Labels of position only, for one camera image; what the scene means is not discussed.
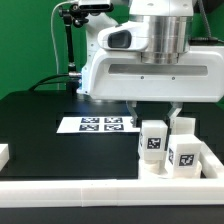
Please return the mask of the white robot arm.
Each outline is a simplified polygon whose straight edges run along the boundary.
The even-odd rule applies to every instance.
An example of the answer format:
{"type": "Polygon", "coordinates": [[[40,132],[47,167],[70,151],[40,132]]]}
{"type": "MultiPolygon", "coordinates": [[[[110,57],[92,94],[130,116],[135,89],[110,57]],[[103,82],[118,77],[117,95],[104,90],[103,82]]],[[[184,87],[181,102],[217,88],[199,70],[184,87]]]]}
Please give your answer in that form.
{"type": "Polygon", "coordinates": [[[132,0],[129,20],[101,14],[87,26],[87,62],[78,90],[95,100],[169,102],[175,117],[184,102],[224,97],[224,47],[190,38],[195,0],[132,0]]]}

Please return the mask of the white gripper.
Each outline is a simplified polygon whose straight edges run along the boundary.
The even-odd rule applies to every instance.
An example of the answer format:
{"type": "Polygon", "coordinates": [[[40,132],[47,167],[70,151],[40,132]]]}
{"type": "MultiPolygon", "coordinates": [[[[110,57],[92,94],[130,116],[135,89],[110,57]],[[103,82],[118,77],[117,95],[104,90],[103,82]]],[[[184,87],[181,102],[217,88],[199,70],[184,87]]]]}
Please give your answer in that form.
{"type": "Polygon", "coordinates": [[[172,102],[169,128],[182,102],[217,102],[224,97],[224,47],[192,46],[176,64],[145,64],[137,52],[99,50],[90,67],[85,93],[94,99],[124,100],[134,127],[136,101],[172,102]]]}

